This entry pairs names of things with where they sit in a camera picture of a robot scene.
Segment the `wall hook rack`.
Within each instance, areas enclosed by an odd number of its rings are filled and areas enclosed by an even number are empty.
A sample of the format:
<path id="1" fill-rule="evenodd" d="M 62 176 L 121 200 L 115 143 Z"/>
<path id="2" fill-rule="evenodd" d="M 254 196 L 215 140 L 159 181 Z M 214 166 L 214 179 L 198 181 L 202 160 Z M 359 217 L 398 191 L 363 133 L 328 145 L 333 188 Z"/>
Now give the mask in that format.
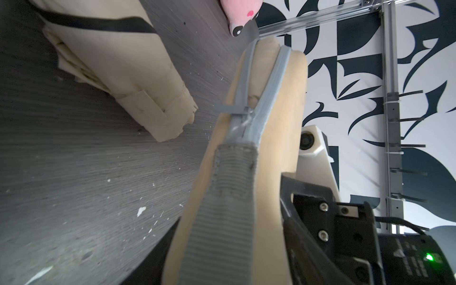
<path id="1" fill-rule="evenodd" d="M 403 191 L 403 175 L 420 175 L 427 176 L 426 172 L 405 169 L 403 167 L 403 156 L 405 151 L 414 147 L 425 147 L 424 144 L 403 144 L 401 136 L 401 123 L 408 121 L 421 121 L 422 118 L 405 118 L 400 117 L 400 98 L 408 95 L 418 95 L 423 91 L 413 91 L 400 94 L 397 91 L 388 92 L 384 98 L 384 115 L 385 115 L 385 155 L 387 170 L 387 192 L 390 199 L 420 201 L 420 198 L 414 198 L 406 195 Z"/>

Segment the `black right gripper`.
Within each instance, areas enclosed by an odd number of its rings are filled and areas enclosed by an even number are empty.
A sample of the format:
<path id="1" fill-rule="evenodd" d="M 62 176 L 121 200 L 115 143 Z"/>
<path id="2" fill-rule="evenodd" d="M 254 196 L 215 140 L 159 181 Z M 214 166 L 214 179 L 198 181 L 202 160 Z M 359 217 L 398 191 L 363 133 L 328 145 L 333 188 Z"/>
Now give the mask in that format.
<path id="1" fill-rule="evenodd" d="M 381 234 L 368 203 L 336 203 L 329 187 L 283 173 L 280 182 L 293 285 L 453 285 L 456 278 L 437 241 L 411 226 Z"/>

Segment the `beige umbrella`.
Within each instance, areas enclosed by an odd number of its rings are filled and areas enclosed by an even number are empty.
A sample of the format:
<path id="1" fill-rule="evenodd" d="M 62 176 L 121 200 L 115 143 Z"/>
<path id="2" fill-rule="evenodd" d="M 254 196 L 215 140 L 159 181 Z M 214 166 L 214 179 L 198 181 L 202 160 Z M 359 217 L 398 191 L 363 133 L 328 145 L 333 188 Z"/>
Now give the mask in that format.
<path id="1" fill-rule="evenodd" d="M 60 69 L 109 93 L 158 142 L 193 123 L 197 104 L 139 1 L 32 1 Z"/>

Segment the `pink plush toy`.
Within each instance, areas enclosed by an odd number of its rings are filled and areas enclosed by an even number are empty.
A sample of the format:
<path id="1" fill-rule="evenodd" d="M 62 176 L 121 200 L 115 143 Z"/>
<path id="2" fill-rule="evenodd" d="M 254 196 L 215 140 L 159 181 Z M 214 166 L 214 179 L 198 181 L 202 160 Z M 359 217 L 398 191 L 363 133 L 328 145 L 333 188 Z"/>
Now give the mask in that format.
<path id="1" fill-rule="evenodd" d="M 221 0 L 220 4 L 228 19 L 230 34 L 237 37 L 249 21 L 258 17 L 263 0 Z"/>

